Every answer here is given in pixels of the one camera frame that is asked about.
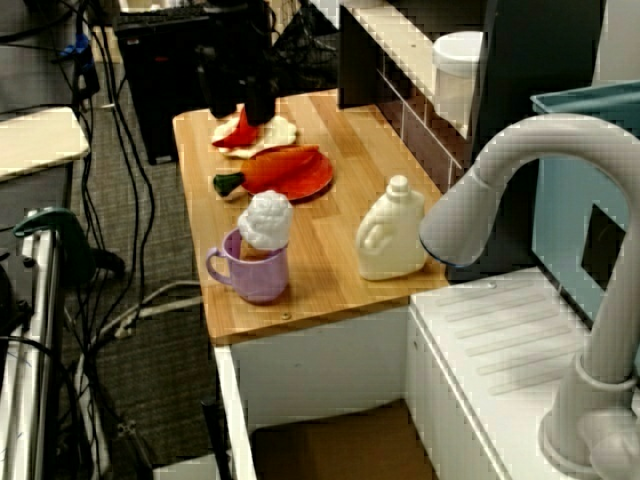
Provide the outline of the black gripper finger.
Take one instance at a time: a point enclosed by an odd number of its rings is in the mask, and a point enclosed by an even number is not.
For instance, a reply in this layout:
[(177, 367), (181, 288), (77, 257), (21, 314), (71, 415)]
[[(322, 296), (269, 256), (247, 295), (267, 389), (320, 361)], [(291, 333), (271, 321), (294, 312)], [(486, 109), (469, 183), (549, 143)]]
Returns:
[(211, 112), (216, 118), (236, 111), (238, 72), (234, 67), (214, 63), (209, 68), (208, 82), (212, 96)]
[(247, 79), (244, 109), (249, 125), (266, 124), (275, 116), (277, 93), (277, 83), (270, 76)]

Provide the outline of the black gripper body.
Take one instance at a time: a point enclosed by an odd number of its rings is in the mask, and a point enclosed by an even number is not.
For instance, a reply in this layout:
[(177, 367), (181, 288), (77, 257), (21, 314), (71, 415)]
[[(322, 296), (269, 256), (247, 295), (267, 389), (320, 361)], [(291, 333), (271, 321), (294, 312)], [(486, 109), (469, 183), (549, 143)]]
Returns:
[(271, 48), (272, 35), (258, 30), (211, 38), (195, 48), (198, 80), (268, 84), (273, 73)]

